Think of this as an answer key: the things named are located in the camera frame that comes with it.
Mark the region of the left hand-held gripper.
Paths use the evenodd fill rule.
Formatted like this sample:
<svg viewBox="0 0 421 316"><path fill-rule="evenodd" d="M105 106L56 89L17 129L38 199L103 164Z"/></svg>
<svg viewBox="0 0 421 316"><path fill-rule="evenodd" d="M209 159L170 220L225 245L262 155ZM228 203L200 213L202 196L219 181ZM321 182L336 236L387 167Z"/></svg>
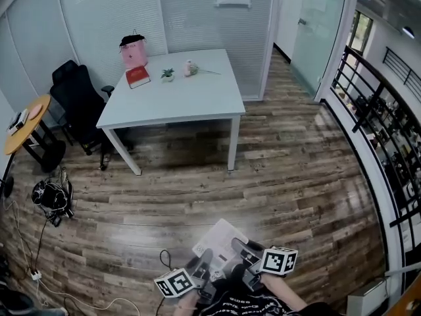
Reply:
<svg viewBox="0 0 421 316"><path fill-rule="evenodd" d="M209 271L212 259L213 251L207 248L200 257L192 259L185 267L156 278L155 285L164 298L181 298L196 290L200 297L199 302L210 304L216 294Z"/></svg>

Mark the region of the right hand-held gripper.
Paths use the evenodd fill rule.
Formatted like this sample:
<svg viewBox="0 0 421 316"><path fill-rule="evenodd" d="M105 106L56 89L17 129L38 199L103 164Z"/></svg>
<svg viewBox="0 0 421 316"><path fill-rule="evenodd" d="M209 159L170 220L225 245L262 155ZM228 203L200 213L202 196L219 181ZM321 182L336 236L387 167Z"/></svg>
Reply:
<svg viewBox="0 0 421 316"><path fill-rule="evenodd" d="M232 249L245 262L243 283L252 292L263 287L260 282L263 273L285 277L294 270L298 258L297 250L275 246L254 249L238 238L233 238L231 245Z"/></svg>

